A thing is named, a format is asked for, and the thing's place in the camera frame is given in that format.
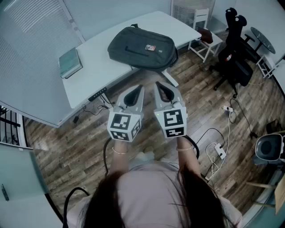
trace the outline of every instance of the white chair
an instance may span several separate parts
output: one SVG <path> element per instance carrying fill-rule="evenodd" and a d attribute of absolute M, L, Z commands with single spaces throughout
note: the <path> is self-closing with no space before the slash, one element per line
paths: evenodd
<path fill-rule="evenodd" d="M 193 29 L 195 29 L 195 26 L 196 26 L 196 23 L 197 22 L 201 22 L 201 21 L 204 21 L 204 29 L 206 29 L 206 25 L 207 25 L 207 20 L 208 20 L 208 15 L 209 15 L 209 9 L 197 9 L 195 10 L 195 14 L 194 14 L 194 21 L 189 19 L 189 23 L 193 23 Z M 211 44 L 208 44 L 206 42 L 203 42 L 201 40 L 200 43 L 205 47 L 199 51 L 196 51 L 194 48 L 191 47 L 191 41 L 189 43 L 189 46 L 188 46 L 188 50 L 191 49 L 193 52 L 195 52 L 199 57 L 201 57 L 201 59 L 203 59 L 203 63 L 206 61 L 208 55 L 210 52 L 212 52 L 214 54 L 214 56 L 216 56 L 217 54 L 217 51 L 221 45 L 221 43 L 223 42 L 218 36 L 216 36 L 214 33 L 212 33 L 212 37 L 213 37 L 213 42 Z M 207 53 L 206 55 L 203 57 L 200 52 L 204 51 L 204 50 L 207 50 Z"/>
<path fill-rule="evenodd" d="M 263 78 L 265 78 L 266 76 L 268 76 L 268 78 L 270 78 L 273 74 L 273 70 L 275 70 L 279 66 L 279 63 L 275 64 L 273 62 L 273 59 L 268 54 L 265 54 L 260 58 L 260 60 L 258 60 L 256 65 L 258 65 L 259 69 L 261 70 L 261 72 L 263 74 Z"/>

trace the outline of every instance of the wooden floor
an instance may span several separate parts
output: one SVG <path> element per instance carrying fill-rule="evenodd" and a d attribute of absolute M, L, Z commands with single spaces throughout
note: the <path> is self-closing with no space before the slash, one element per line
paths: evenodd
<path fill-rule="evenodd" d="M 210 127 L 219 129 L 225 138 L 224 150 L 228 143 L 228 117 L 221 109 L 229 106 L 233 90 L 225 82 L 217 91 L 214 85 L 220 80 L 217 72 L 210 72 L 209 65 L 215 64 L 217 58 L 209 56 L 206 63 L 192 51 L 180 54 L 179 60 L 169 73 L 179 83 L 180 90 L 188 111 L 188 135 L 197 142 Z M 263 78 L 255 64 L 249 62 L 254 70 L 250 83 L 260 84 Z M 166 140 L 155 120 L 153 84 L 155 81 L 166 81 L 157 73 L 141 70 L 108 90 L 107 96 L 112 102 L 130 86 L 141 84 L 145 87 L 144 120 L 142 129 L 130 145 L 130 158 L 147 146 L 153 146 L 155 158 L 177 159 L 175 140 Z M 273 79 L 266 79 L 262 85 L 240 86 L 240 99 L 251 128 L 258 135 L 266 134 L 265 125 L 275 119 L 285 123 L 285 101 Z M 97 112 L 99 101 L 90 103 L 87 110 Z M 272 170 L 266 166 L 255 166 L 251 157 L 254 155 L 256 139 L 250 139 L 246 119 L 237 104 L 237 119 L 230 124 L 230 142 L 228 155 L 221 170 L 212 178 L 211 185 L 217 194 L 228 198 L 242 213 L 252 205 L 262 189 L 248 186 L 246 181 L 267 182 Z M 102 150 L 109 138 L 107 128 L 109 111 L 103 110 L 99 115 L 83 112 L 77 124 L 73 117 L 58 129 L 36 121 L 26 119 L 28 143 L 35 149 L 37 161 L 50 189 L 50 195 L 59 211 L 63 212 L 65 197 L 74 187 L 83 187 L 93 193 L 98 182 L 104 177 Z M 222 143 L 221 136 L 210 130 L 201 139 L 199 163 L 203 174 L 210 167 L 205 148 L 211 142 Z M 107 162 L 110 163 L 110 143 L 107 150 Z M 74 205 L 83 195 L 77 192 L 70 200 Z"/>

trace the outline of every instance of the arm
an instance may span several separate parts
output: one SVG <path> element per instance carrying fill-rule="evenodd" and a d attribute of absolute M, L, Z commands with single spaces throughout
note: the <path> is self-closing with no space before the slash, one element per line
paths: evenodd
<path fill-rule="evenodd" d="M 110 167 L 110 173 L 114 173 L 116 171 L 121 172 L 128 172 L 129 171 L 129 159 L 128 159 L 128 144 L 123 141 L 115 140 L 114 150 L 118 153 L 113 151 L 113 158 Z"/>
<path fill-rule="evenodd" d="M 188 149 L 187 151 L 179 151 L 178 152 L 178 161 L 179 166 L 187 166 L 189 170 L 192 170 L 198 176 L 201 176 L 199 163 L 194 153 L 193 145 L 184 137 L 177 137 L 177 148 L 178 149 Z"/>

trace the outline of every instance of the metal railing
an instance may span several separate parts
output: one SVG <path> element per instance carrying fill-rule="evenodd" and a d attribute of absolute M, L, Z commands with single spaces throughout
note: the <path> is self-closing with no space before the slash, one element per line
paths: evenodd
<path fill-rule="evenodd" d="M 17 113 L 0 106 L 0 142 L 19 145 Z"/>

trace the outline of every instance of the book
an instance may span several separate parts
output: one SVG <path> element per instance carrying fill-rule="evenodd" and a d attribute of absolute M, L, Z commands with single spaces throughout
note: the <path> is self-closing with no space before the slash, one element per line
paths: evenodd
<path fill-rule="evenodd" d="M 59 57 L 59 68 L 61 78 L 69 78 L 75 72 L 82 69 L 76 48 L 72 48 L 67 53 Z"/>

